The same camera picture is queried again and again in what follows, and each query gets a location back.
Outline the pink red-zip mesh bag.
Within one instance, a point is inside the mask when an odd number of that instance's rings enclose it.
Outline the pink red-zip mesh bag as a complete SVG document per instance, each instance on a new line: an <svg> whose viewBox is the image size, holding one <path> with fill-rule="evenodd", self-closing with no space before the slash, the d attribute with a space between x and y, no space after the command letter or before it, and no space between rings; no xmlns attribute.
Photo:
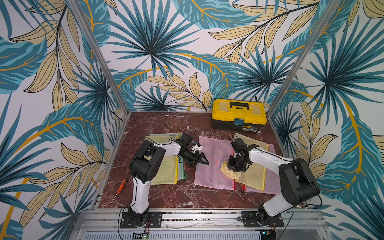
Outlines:
<svg viewBox="0 0 384 240"><path fill-rule="evenodd" d="M233 155L233 148L229 140L218 140L207 137L199 137L202 145L202 153L205 154L209 164L197 164L195 172L196 186L219 189L234 190L235 181L221 172L222 163Z"/></svg>

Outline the cream wiping cloth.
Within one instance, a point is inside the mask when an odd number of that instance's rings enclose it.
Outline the cream wiping cloth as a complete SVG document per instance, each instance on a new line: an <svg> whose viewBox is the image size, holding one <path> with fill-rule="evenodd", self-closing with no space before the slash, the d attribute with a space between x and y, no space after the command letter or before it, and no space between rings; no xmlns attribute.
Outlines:
<svg viewBox="0 0 384 240"><path fill-rule="evenodd" d="M239 180L240 177L242 176L241 173L239 172L235 172L233 170L230 170L229 167L228 167L228 162L227 161L224 161L222 164L221 164L221 168L220 168L220 171L229 179L232 179L232 180Z"/></svg>

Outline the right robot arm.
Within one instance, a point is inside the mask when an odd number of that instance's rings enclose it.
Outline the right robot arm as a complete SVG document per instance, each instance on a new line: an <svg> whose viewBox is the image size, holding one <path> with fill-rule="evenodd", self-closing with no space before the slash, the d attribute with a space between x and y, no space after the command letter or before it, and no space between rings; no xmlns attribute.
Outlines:
<svg viewBox="0 0 384 240"><path fill-rule="evenodd" d="M258 206L257 214L246 217L246 221L265 228L283 227L281 213L320 194L320 187L305 160L284 158L255 144L248 146L240 138L233 140L231 145L236 153L229 157L228 167L231 171L244 173L252 164L259 164L280 179L278 194Z"/></svg>

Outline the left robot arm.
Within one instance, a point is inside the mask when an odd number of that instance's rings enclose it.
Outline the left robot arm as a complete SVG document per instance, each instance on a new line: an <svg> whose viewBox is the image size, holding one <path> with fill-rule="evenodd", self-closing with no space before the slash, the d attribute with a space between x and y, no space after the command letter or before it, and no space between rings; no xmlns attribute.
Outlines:
<svg viewBox="0 0 384 240"><path fill-rule="evenodd" d="M202 145L188 134L182 134L179 139L163 144L149 139L142 143L130 163L134 191L128 216L134 225L141 227L147 222L150 184L157 175L163 159L176 156L188 165L209 165L202 149Z"/></svg>

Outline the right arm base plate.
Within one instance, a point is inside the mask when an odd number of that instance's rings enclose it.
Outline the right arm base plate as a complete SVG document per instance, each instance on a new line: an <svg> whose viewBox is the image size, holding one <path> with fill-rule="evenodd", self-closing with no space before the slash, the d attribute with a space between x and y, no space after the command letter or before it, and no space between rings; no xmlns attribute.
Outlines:
<svg viewBox="0 0 384 240"><path fill-rule="evenodd" d="M243 222L245 228L279 228L285 226L281 215L270 217L268 214L258 211L243 211L237 220Z"/></svg>

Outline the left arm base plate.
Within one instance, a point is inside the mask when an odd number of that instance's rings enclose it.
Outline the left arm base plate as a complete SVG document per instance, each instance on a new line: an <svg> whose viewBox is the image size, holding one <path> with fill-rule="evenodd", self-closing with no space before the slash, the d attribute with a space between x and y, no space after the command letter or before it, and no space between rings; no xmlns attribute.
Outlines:
<svg viewBox="0 0 384 240"><path fill-rule="evenodd" d="M159 229L162 225L162 212L144 212L139 215L135 212L124 212L119 223L122 229L144 228Z"/></svg>

